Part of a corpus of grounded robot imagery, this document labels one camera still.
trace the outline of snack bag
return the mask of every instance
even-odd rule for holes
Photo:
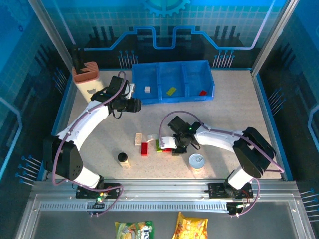
[[[115,239],[154,239],[154,227],[150,221],[141,223],[115,222]]]
[[[207,224],[208,219],[186,218],[180,212],[172,239],[208,239]]]

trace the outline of yellow block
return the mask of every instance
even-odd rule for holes
[[[176,89],[175,87],[172,87],[172,88],[170,88],[170,89],[167,91],[167,94],[168,94],[169,96],[172,96],[172,94],[174,94],[176,90],[177,90],[177,89]]]

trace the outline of red block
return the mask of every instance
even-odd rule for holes
[[[171,148],[167,148],[167,149],[163,149],[163,153],[172,153],[173,149]]]
[[[141,144],[141,156],[147,156],[148,154],[148,143]]]
[[[207,95],[207,91],[201,91],[201,92],[199,93],[199,95],[200,95],[200,96],[206,96],[206,95]]]

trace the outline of blue plastic bin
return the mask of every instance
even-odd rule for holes
[[[209,101],[214,98],[215,83],[207,60],[133,64],[134,98],[143,104]],[[144,87],[150,87],[150,93]],[[171,96],[167,91],[177,90]]]

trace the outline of speckled table surface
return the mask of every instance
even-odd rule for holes
[[[102,71],[100,78],[109,82],[117,71]],[[156,153],[155,142],[148,144],[148,155],[140,156],[140,146],[134,146],[135,133],[142,133],[142,141],[148,134],[158,133],[161,120],[170,112],[184,110],[196,114],[205,124],[226,130],[256,128],[268,141],[269,135],[259,106],[257,95],[249,71],[212,71],[215,81],[215,98],[212,101],[173,104],[142,105],[138,113],[123,113],[120,119],[110,115],[102,121],[86,139],[80,150],[84,165],[104,176],[114,179],[191,179],[226,178],[239,166],[234,153],[213,146],[203,146],[201,150],[188,148],[188,153],[171,156]],[[80,91],[77,92],[69,123],[83,112],[87,102]],[[192,124],[189,115],[179,115]],[[172,136],[166,126],[175,115],[170,116],[163,127],[164,136]],[[131,167],[122,168],[117,155],[125,152]],[[205,158],[205,167],[193,173],[188,167],[189,156],[200,153]],[[280,178],[279,173],[267,172],[263,178]]]

